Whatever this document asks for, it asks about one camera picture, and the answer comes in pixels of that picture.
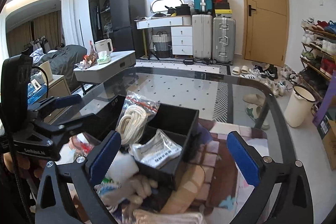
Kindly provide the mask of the person's left hand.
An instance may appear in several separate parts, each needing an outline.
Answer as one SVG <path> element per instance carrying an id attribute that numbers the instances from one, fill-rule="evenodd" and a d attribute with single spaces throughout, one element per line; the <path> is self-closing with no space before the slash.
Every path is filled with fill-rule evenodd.
<path id="1" fill-rule="evenodd" d="M 11 173 L 14 173 L 14 163 L 11 157 L 11 153 L 9 152 L 4 153 L 3 161 L 5 163 L 6 168 Z M 30 159 L 28 157 L 25 157 L 24 155 L 17 153 L 17 162 L 18 162 L 18 167 L 19 167 L 21 177 L 24 177 L 25 176 L 24 171 L 29 170 L 30 168 Z M 41 178 L 44 168 L 46 166 L 46 163 L 47 162 L 45 160 L 38 160 L 37 166 L 34 167 L 34 176 L 36 178 Z"/>

